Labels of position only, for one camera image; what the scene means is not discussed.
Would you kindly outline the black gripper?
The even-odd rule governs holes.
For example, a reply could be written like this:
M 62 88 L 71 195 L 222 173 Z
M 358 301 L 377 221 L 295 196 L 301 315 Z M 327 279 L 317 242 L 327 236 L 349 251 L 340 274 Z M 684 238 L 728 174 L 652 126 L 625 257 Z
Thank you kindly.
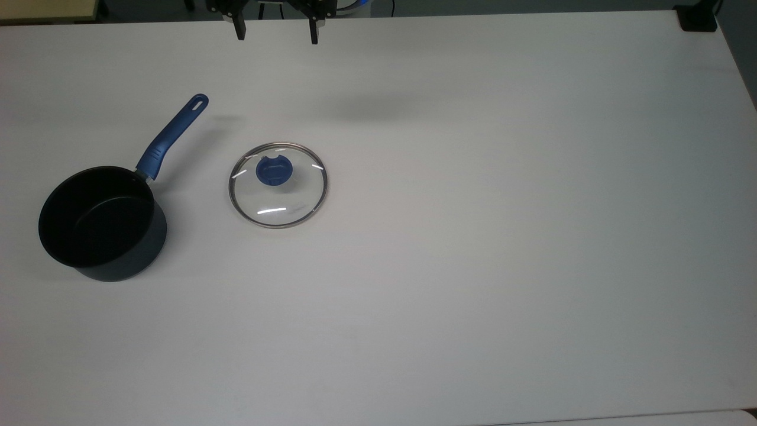
M 319 23 L 327 17 L 337 14 L 338 1 L 258 1 L 262 4 L 288 4 L 309 19 L 310 40 L 313 45 L 319 43 Z M 244 40 L 246 23 L 242 12 L 249 1 L 206 1 L 206 9 L 217 12 L 222 16 L 231 17 L 238 40 Z

